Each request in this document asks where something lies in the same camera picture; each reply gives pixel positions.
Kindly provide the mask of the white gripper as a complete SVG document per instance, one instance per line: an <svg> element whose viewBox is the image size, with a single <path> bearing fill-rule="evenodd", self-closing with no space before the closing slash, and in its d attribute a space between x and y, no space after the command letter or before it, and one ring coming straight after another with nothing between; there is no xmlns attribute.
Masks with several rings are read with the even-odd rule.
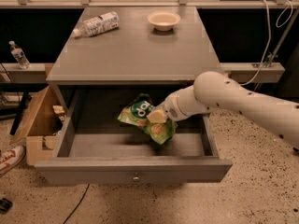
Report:
<svg viewBox="0 0 299 224"><path fill-rule="evenodd" d="M181 121L187 118L178 106L178 94L176 92L165 98L164 108L156 107L147 115L151 123L166 123L167 117L173 121Z"/></svg>

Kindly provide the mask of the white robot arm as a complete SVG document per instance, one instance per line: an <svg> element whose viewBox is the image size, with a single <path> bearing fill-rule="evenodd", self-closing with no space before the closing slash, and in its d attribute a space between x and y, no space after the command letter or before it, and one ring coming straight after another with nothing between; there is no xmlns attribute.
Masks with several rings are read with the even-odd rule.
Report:
<svg viewBox="0 0 299 224"><path fill-rule="evenodd" d="M217 109L238 113L299 148L299 104L249 91L217 72L205 72L194 83L168 95L147 118L152 123L180 121Z"/></svg>

